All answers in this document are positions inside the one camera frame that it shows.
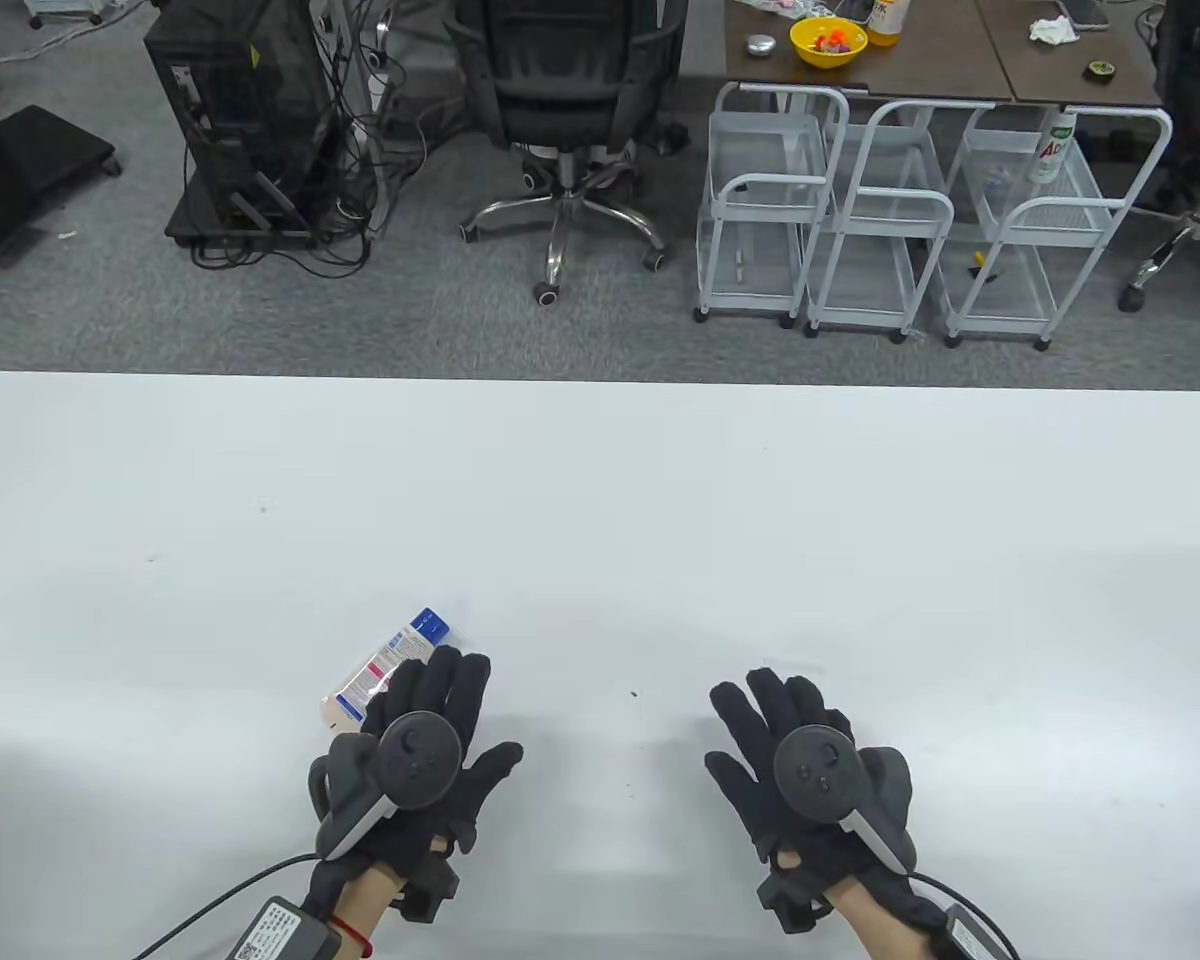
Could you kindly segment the person's right hand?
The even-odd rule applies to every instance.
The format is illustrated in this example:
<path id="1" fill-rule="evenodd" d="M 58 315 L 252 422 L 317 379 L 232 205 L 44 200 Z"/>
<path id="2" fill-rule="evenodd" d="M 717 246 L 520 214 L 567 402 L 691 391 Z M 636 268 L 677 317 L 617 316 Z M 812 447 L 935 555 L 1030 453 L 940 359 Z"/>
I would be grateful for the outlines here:
<path id="1" fill-rule="evenodd" d="M 774 756 L 788 733 L 821 724 L 854 740 L 850 719 L 824 704 L 818 686 L 804 676 L 782 680 L 773 668 L 752 668 L 746 690 L 725 680 L 710 689 L 710 704 L 743 758 L 710 751 L 704 767 L 740 817 L 760 859 L 779 876 L 794 874 L 818 899 L 828 900 L 833 886 L 853 878 L 889 913 L 914 908 L 919 899 L 907 878 L 880 863 L 859 836 L 802 817 L 780 794 Z"/>

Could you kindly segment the person's left hand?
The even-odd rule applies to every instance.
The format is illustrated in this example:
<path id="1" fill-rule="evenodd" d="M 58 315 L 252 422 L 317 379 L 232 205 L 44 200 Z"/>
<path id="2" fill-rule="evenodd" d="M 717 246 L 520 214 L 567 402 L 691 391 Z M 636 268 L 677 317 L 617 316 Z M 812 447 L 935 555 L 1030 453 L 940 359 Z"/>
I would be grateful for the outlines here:
<path id="1" fill-rule="evenodd" d="M 475 846 L 478 814 L 524 754 L 505 740 L 469 758 L 490 672 L 490 658 L 452 646 L 407 660 L 370 700 L 361 727 L 335 736 L 313 760 L 318 860 L 306 913 L 330 922 L 372 869 L 403 883 L 388 906 L 408 922 L 432 920 L 454 896 L 446 860 Z"/>

